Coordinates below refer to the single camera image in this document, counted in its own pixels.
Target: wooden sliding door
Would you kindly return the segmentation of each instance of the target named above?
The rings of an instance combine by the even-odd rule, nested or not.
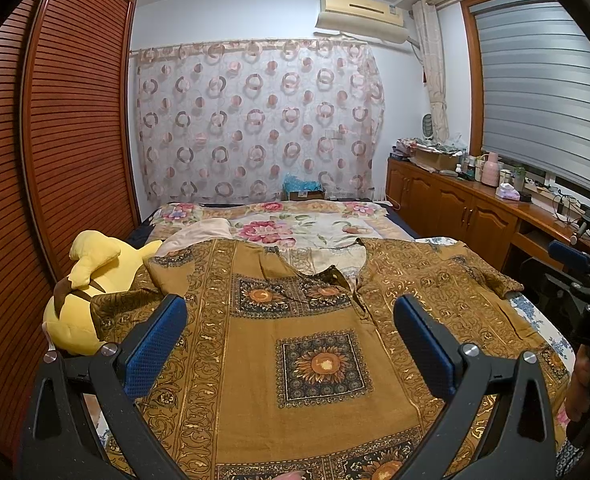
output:
[[[24,0],[0,28],[0,452],[12,457],[70,243],[138,222],[125,85],[135,0]]]
[[[19,88],[39,0],[24,0],[0,28],[0,451],[11,453],[23,402],[46,349],[41,316],[52,293],[24,193]]]
[[[28,44],[27,187],[58,278],[79,231],[125,238],[137,225],[124,134],[133,11],[134,0],[42,0]]]

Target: circle pattern curtain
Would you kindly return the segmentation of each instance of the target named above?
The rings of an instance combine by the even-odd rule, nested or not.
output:
[[[370,47],[339,40],[182,44],[137,57],[149,201],[279,200],[287,173],[372,198],[384,92]]]

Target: human finger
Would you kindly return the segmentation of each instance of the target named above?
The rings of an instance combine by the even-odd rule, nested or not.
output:
[[[291,471],[290,473],[276,476],[273,480],[301,480],[303,476],[303,471]]]
[[[576,362],[573,366],[573,375],[583,386],[588,386],[590,382],[590,359],[588,358],[588,351],[586,346],[581,345],[578,354],[576,354]]]
[[[566,392],[566,401],[564,404],[566,416],[575,422],[579,422],[582,414],[586,413],[590,407],[588,388],[580,383],[576,373],[573,373],[571,377],[571,384]]]

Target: gray roller blind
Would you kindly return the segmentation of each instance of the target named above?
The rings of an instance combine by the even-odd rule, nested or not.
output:
[[[555,0],[471,7],[484,76],[483,148],[590,189],[590,42]]]

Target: pink thermos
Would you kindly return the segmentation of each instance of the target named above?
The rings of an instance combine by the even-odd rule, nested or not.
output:
[[[499,163],[497,153],[488,153],[488,160],[485,162],[484,169],[482,170],[482,184],[492,187],[499,186]]]

